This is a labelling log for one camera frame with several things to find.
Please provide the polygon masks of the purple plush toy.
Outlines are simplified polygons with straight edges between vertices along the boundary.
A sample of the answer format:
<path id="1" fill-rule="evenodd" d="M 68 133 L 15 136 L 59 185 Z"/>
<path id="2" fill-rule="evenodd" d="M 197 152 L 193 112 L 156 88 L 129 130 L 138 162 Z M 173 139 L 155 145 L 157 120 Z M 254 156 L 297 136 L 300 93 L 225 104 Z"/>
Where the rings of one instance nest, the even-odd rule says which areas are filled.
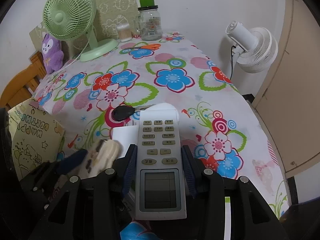
<path id="1" fill-rule="evenodd" d="M 64 58 L 61 41 L 46 33 L 42 41 L 42 56 L 47 74 L 60 70 Z"/>

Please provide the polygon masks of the round beige pin cushion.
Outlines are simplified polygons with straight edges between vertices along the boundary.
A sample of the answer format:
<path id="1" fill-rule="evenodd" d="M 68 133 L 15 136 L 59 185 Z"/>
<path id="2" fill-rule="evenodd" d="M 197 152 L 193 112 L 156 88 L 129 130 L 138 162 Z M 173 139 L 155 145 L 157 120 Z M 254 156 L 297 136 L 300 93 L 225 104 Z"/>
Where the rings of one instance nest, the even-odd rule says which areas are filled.
<path id="1" fill-rule="evenodd" d="M 120 144 L 114 140 L 97 140 L 88 150 L 82 161 L 78 176 L 81 179 L 92 178 L 111 168 L 120 152 Z"/>

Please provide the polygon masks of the green desk fan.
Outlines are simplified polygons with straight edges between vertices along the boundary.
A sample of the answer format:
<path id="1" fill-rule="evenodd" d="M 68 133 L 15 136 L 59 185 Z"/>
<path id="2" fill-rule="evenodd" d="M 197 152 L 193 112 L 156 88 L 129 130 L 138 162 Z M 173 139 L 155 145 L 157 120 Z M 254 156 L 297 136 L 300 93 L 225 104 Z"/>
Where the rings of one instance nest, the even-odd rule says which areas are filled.
<path id="1" fill-rule="evenodd" d="M 43 9 L 43 23 L 47 31 L 60 41 L 87 37 L 87 45 L 80 53 L 80 61 L 97 59 L 118 46 L 113 38 L 98 41 L 93 22 L 97 12 L 95 0 L 47 0 Z"/>

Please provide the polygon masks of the white remote control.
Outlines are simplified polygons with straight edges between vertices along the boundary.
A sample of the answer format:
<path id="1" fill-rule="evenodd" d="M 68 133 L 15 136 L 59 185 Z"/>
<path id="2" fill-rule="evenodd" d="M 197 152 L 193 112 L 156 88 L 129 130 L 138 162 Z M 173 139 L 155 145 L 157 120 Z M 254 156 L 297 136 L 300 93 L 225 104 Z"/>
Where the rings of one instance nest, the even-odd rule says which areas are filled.
<path id="1" fill-rule="evenodd" d="M 141 111 L 136 164 L 136 219 L 185 219 L 185 185 L 175 109 Z"/>

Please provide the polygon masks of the yellow cartoon fabric box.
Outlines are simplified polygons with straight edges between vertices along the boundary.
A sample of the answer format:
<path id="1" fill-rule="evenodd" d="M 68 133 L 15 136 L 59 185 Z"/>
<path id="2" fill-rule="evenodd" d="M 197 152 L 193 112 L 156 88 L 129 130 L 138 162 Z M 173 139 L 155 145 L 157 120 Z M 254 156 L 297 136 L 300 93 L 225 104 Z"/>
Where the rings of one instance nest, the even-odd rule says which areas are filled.
<path id="1" fill-rule="evenodd" d="M 8 112 L 12 159 L 18 180 L 45 162 L 55 162 L 65 130 L 34 98 Z"/>

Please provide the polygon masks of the white oval earbud case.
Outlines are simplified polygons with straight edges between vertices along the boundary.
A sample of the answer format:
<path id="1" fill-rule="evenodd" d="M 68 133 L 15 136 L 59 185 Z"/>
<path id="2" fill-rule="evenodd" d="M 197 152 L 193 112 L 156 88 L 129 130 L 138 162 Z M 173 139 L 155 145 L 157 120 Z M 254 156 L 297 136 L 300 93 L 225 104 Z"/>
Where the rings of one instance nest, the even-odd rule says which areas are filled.
<path id="1" fill-rule="evenodd" d="M 158 103 L 149 107 L 148 110 L 150 111 L 176 110 L 176 108 L 169 103 Z"/>

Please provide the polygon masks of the white square charger cube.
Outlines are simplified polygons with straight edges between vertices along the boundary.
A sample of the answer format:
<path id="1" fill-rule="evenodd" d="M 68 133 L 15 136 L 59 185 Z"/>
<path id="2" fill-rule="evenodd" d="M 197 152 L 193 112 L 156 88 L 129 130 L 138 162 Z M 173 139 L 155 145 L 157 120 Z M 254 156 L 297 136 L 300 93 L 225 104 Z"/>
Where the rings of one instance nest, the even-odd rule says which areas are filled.
<path id="1" fill-rule="evenodd" d="M 125 157 L 131 144 L 138 144 L 138 126 L 115 127 L 112 130 L 112 140 L 120 145 L 118 158 Z"/>

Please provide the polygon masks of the glass jar mug green lid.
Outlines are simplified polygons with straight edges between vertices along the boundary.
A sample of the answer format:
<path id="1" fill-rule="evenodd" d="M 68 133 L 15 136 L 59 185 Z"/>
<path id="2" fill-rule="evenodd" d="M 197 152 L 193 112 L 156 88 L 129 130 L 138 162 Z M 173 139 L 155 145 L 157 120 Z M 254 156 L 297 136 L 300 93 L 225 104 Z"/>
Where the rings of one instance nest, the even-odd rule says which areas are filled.
<path id="1" fill-rule="evenodd" d="M 142 40 L 159 40 L 163 34 L 161 27 L 161 16 L 158 12 L 158 5 L 155 0 L 139 0 L 138 16 L 135 25 Z"/>

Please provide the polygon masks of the beige door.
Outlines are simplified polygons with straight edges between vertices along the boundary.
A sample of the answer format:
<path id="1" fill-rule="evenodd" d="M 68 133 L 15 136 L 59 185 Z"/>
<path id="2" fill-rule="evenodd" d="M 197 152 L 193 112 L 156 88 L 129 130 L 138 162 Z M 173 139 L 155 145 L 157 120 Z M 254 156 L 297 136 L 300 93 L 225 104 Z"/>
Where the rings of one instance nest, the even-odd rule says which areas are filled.
<path id="1" fill-rule="evenodd" d="M 319 25 L 303 0 L 285 0 L 278 56 L 253 107 L 286 178 L 319 163 Z"/>

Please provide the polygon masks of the orange handled scissors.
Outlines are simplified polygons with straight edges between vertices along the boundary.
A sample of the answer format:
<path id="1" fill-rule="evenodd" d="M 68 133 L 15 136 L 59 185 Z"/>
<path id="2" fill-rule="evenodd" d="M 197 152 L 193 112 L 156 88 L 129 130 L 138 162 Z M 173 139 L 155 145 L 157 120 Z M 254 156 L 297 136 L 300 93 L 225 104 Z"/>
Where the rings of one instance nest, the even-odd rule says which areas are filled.
<path id="1" fill-rule="evenodd" d="M 140 46 L 140 47 L 131 47 L 131 48 L 127 48 L 127 49 L 148 49 L 148 50 L 158 50 L 160 48 L 160 44 L 159 43 L 154 43 L 154 44 L 147 44 L 144 46 Z"/>

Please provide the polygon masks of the black car key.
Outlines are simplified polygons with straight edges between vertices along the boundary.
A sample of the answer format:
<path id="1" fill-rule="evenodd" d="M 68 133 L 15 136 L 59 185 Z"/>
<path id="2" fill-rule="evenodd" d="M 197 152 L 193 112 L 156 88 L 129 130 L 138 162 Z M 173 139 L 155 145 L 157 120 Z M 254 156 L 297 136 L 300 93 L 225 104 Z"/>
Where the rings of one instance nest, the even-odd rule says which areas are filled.
<path id="1" fill-rule="evenodd" d="M 127 105 L 120 105 L 116 107 L 111 116 L 115 121 L 124 121 L 130 116 L 132 116 L 134 113 L 142 110 L 146 110 L 147 108 L 151 107 L 152 105 L 147 106 L 138 106 L 138 107 L 132 107 Z"/>

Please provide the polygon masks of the cotton swab container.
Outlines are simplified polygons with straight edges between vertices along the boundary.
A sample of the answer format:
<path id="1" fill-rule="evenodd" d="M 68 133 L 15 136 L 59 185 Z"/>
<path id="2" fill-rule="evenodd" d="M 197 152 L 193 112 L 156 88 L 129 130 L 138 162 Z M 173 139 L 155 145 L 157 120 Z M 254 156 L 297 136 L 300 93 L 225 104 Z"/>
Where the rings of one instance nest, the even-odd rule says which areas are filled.
<path id="1" fill-rule="evenodd" d="M 117 26 L 117 33 L 120 42 L 127 42 L 132 39 L 132 32 L 129 23 L 122 23 Z"/>

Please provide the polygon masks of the floral tablecloth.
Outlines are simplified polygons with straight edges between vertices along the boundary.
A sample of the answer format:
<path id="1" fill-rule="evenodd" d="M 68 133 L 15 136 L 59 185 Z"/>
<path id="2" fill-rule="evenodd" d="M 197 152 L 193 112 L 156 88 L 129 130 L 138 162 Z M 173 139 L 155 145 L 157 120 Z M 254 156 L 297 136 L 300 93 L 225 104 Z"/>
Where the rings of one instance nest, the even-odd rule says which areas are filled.
<path id="1" fill-rule="evenodd" d="M 127 49 L 159 43 L 158 50 Z M 45 77 L 34 97 L 64 128 L 60 152 L 70 155 L 109 139 L 120 105 L 169 103 L 180 115 L 181 143 L 207 168 L 227 178 L 247 176 L 280 217 L 287 192 L 271 144 L 249 104 L 222 70 L 178 32 L 155 42 L 134 38 L 102 57 L 69 61 Z"/>

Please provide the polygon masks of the wooden bed headboard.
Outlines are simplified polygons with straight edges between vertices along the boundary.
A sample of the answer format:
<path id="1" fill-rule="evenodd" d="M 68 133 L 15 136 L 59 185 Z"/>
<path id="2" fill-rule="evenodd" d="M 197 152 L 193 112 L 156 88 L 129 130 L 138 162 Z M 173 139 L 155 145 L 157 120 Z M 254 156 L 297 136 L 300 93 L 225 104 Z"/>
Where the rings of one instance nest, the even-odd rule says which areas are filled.
<path id="1" fill-rule="evenodd" d="M 39 51 L 30 57 L 30 62 L 31 64 L 15 75 L 3 90 L 1 108 L 11 109 L 31 98 L 40 81 L 46 76 L 43 56 Z"/>

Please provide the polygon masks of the beige cartoon board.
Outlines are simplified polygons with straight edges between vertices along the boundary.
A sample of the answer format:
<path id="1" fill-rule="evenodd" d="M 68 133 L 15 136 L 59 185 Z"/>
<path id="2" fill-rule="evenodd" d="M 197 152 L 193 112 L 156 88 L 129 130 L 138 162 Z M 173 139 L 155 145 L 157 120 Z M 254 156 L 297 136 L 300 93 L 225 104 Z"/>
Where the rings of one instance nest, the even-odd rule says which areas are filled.
<path id="1" fill-rule="evenodd" d="M 129 23 L 134 28 L 134 19 L 138 16 L 137 0 L 96 0 L 97 13 L 93 22 L 94 32 L 97 40 L 106 38 L 118 38 L 117 26 Z M 47 30 L 41 22 L 30 33 L 29 36 L 37 51 L 42 49 L 42 40 Z M 76 40 L 62 42 L 62 50 L 65 54 L 75 55 L 86 45 L 87 37 L 82 35 Z"/>

